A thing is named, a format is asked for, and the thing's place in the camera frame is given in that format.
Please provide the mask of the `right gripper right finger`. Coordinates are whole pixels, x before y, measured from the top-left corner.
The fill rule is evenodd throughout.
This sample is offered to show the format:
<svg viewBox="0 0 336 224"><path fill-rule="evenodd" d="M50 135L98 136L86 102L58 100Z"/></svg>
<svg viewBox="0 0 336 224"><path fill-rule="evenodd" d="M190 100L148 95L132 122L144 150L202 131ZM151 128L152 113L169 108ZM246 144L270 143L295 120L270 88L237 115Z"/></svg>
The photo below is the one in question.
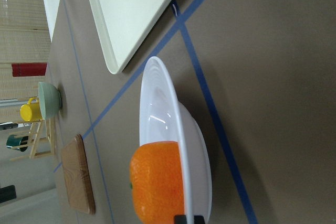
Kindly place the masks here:
<svg viewBox="0 0 336 224"><path fill-rule="evenodd" d="M202 215L195 215L194 224L205 224L204 217Z"/></svg>

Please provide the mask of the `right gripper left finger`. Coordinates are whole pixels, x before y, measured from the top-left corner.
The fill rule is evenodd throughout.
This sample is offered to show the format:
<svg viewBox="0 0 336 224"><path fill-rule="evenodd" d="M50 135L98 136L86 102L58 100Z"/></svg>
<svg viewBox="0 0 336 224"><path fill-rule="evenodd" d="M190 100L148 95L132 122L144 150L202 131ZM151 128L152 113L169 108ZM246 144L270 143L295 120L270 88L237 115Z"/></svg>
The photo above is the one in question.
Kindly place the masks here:
<svg viewBox="0 0 336 224"><path fill-rule="evenodd" d="M174 224L188 224L186 215L175 215Z"/></svg>

